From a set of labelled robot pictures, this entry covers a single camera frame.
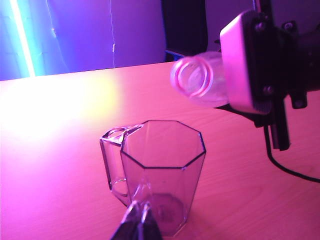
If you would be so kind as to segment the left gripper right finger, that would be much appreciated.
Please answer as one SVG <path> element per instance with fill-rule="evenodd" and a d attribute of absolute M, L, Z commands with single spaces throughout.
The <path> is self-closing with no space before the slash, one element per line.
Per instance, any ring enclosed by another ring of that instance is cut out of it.
<path fill-rule="evenodd" d="M 139 240 L 162 240 L 162 234 L 155 220 L 151 204 L 146 202 L 143 205 L 141 219 L 138 224 L 138 239 Z"/>

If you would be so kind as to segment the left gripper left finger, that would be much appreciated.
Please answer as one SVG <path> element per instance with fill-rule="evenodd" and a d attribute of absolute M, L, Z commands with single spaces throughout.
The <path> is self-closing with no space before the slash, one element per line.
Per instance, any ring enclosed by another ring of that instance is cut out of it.
<path fill-rule="evenodd" d="M 127 210 L 113 235 L 111 240 L 137 240 L 138 225 L 141 220 L 141 205 L 134 200 L 127 207 Z"/>

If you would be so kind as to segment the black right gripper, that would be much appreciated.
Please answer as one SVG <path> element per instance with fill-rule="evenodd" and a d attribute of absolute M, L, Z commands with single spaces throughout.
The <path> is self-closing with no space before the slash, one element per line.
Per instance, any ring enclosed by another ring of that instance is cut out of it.
<path fill-rule="evenodd" d="M 290 138 L 285 97 L 290 96 L 293 109 L 304 109 L 307 93 L 320 89 L 320 29 L 300 34 L 295 20 L 276 27 L 270 0 L 255 0 L 253 5 L 257 12 L 242 12 L 220 32 L 229 104 L 215 109 L 240 115 L 255 126 L 255 114 L 268 114 L 263 124 L 266 150 L 286 151 Z"/>

